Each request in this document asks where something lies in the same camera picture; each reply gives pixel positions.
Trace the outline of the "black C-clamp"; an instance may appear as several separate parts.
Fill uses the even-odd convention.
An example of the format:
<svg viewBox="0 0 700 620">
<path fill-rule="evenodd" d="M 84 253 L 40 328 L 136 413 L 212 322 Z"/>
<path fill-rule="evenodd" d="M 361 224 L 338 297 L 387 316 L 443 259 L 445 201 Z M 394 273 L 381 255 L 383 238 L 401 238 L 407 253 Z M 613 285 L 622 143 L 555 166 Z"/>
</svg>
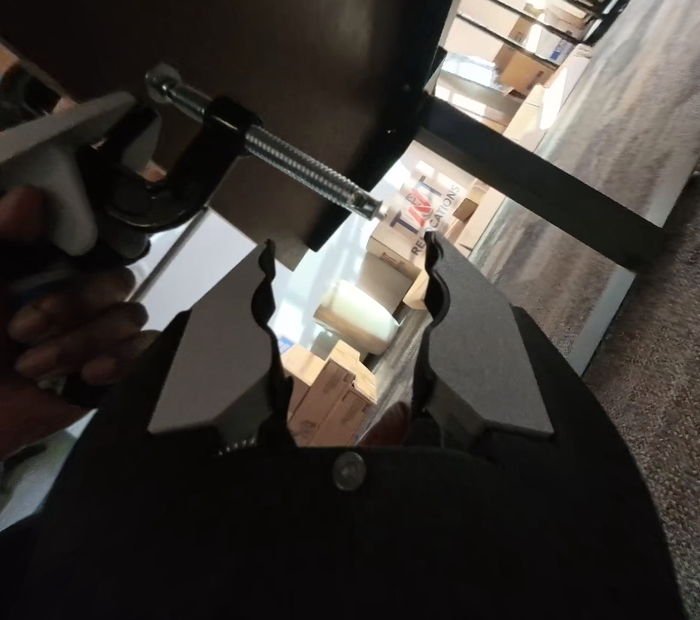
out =
<svg viewBox="0 0 700 620">
<path fill-rule="evenodd" d="M 209 206 L 238 159 L 253 156 L 332 204 L 365 220 L 382 220 L 386 205 L 349 178 L 270 133 L 260 118 L 227 96 L 209 98 L 160 64 L 145 82 L 151 99 L 200 123 L 198 134 L 160 181 L 110 163 L 104 212 L 146 235 L 182 226 Z"/>
</svg>

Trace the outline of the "stack of cardboard boxes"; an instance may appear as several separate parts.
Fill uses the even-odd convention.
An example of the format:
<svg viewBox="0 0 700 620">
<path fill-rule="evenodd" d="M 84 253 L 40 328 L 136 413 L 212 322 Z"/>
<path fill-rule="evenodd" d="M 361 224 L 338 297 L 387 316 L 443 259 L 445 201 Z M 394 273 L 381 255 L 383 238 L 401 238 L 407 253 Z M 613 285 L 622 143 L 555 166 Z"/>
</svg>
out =
<svg viewBox="0 0 700 620">
<path fill-rule="evenodd" d="M 299 447 L 353 446 L 362 424 L 377 404 L 374 374 L 361 354 L 338 341 L 326 359 L 302 345 L 281 356 L 285 374 L 293 379 L 287 427 Z"/>
</svg>

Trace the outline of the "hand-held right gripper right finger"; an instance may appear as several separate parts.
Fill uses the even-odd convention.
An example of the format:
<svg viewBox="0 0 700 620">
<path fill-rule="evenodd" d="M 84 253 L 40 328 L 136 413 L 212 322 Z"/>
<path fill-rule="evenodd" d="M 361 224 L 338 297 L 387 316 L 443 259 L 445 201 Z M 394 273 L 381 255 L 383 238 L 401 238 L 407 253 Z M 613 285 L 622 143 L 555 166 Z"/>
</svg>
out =
<svg viewBox="0 0 700 620">
<path fill-rule="evenodd" d="M 431 322 L 416 356 L 413 415 L 457 439 L 490 430 L 552 436 L 512 305 L 443 235 L 424 240 Z"/>
</svg>

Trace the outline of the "cream plastic wrap roll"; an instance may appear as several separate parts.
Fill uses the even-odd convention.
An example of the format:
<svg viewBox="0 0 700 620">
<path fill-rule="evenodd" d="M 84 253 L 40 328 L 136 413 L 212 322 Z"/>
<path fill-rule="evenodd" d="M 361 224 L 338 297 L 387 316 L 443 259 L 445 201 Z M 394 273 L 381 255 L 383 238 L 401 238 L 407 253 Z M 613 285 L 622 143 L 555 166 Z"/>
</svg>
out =
<svg viewBox="0 0 700 620">
<path fill-rule="evenodd" d="M 398 322 L 377 300 L 347 280 L 323 293 L 313 320 L 361 353 L 381 355 L 393 342 Z"/>
</svg>

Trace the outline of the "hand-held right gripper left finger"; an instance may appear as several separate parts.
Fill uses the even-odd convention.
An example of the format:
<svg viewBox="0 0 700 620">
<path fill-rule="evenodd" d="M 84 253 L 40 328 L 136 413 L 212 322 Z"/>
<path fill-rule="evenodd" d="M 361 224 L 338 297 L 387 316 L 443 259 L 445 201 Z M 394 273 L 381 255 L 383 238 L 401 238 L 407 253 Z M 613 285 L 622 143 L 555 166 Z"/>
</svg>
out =
<svg viewBox="0 0 700 620">
<path fill-rule="evenodd" d="M 293 446 L 287 426 L 293 381 L 269 325 L 275 251 L 272 240 L 254 247 L 188 310 L 151 434 L 211 427 L 227 446 L 251 437 Z"/>
</svg>

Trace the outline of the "grey desk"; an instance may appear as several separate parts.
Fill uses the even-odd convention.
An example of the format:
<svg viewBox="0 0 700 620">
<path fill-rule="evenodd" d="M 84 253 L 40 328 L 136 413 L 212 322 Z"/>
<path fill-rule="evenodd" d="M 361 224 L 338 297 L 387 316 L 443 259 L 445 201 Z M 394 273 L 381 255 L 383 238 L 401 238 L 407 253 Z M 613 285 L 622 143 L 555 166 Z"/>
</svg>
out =
<svg viewBox="0 0 700 620">
<path fill-rule="evenodd" d="M 1 0 L 1 43 L 75 99 L 143 93 L 168 63 L 365 188 L 416 141 L 616 264 L 648 264 L 656 224 L 427 94 L 458 3 Z"/>
</svg>

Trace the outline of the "printed cardboard moving box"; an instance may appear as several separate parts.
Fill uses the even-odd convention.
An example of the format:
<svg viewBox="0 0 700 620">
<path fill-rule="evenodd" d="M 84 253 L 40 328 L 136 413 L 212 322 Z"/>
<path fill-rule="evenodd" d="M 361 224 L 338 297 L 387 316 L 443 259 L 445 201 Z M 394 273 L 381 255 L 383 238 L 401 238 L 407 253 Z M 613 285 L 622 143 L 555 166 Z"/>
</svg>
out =
<svg viewBox="0 0 700 620">
<path fill-rule="evenodd" d="M 419 161 L 389 197 L 384 218 L 371 232 L 359 287 L 393 311 L 424 269 L 425 234 L 446 236 L 476 179 L 457 179 Z"/>
</svg>

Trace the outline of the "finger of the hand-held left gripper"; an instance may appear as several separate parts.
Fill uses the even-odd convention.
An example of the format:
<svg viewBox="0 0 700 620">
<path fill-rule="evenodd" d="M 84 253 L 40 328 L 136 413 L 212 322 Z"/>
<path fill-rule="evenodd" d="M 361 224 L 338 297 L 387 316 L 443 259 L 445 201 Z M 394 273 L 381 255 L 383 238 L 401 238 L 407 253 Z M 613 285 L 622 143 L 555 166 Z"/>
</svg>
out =
<svg viewBox="0 0 700 620">
<path fill-rule="evenodd" d="M 163 178 L 164 171 L 153 160 L 159 143 L 162 118 L 159 114 L 136 114 L 127 134 L 122 164 L 143 178 Z"/>
<path fill-rule="evenodd" d="M 86 254 L 98 237 L 76 154 L 103 140 L 135 104 L 133 95 L 115 92 L 1 132 L 1 191 L 42 191 L 48 239 L 69 256 Z"/>
</svg>

